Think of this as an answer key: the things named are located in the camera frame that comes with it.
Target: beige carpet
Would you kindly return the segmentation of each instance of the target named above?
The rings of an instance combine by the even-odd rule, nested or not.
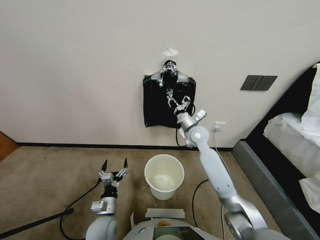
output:
[[[157,154],[176,157],[185,170],[182,186],[167,201],[153,198],[144,179],[145,164]],[[221,152],[221,155],[238,192],[258,208],[269,228],[280,231],[232,154]],[[130,231],[131,213],[135,212],[135,222],[142,221],[147,208],[183,208],[185,221],[194,225],[192,195],[196,186],[207,178],[196,151],[19,147],[0,162],[0,232],[63,211],[95,185],[97,172],[105,159],[108,159],[108,171],[119,171],[125,157],[129,173],[118,188],[117,239],[122,239]],[[64,229],[70,237],[85,237],[88,226],[96,218],[90,211],[91,203],[99,201],[102,193],[100,185],[73,206],[75,212],[72,215],[64,217]],[[195,197],[196,220],[202,230],[222,238],[220,207],[209,182],[204,183]],[[64,238],[56,219],[7,239]],[[227,239],[233,239],[229,230]]]

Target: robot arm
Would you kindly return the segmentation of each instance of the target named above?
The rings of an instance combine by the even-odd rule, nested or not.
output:
[[[227,226],[236,239],[260,239],[257,232],[261,229],[268,229],[266,222],[257,208],[237,193],[219,155],[207,144],[209,140],[208,130],[198,126],[198,122],[206,116],[206,112],[201,110],[195,118],[192,118],[184,111],[187,107],[188,105],[185,104],[178,105],[174,111],[177,116],[177,123],[181,124],[179,132],[190,148],[198,147],[200,161],[208,179],[221,204],[229,210],[225,214]]]
[[[90,224],[86,240],[115,240],[117,234],[118,224],[114,219],[117,210],[117,187],[129,172],[127,159],[125,159],[123,169],[120,172],[105,172],[106,169],[107,160],[99,171],[101,182],[104,185],[104,193],[101,195],[100,201],[95,201],[91,205],[91,211],[99,217]]]

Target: bed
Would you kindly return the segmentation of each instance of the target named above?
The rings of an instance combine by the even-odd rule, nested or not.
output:
[[[309,206],[300,185],[320,170],[320,137],[307,136],[301,125],[315,74],[315,68],[307,69],[232,150],[283,233],[293,240],[320,239],[320,214]]]
[[[299,180],[309,206],[320,213],[320,137],[306,132],[300,113],[270,119],[264,136],[306,177]]]

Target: white bucket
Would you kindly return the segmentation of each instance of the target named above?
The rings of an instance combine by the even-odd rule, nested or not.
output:
[[[184,169],[175,157],[160,154],[147,162],[144,176],[154,197],[159,200],[167,200],[181,186]]]

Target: black bag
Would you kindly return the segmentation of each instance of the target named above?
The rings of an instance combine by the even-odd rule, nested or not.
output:
[[[165,126],[178,128],[177,117],[168,105],[167,95],[178,104],[184,96],[189,96],[192,103],[196,93],[196,82],[193,78],[177,71],[176,63],[168,60],[160,72],[143,79],[143,114],[146,127]],[[192,104],[187,108],[191,115]]]

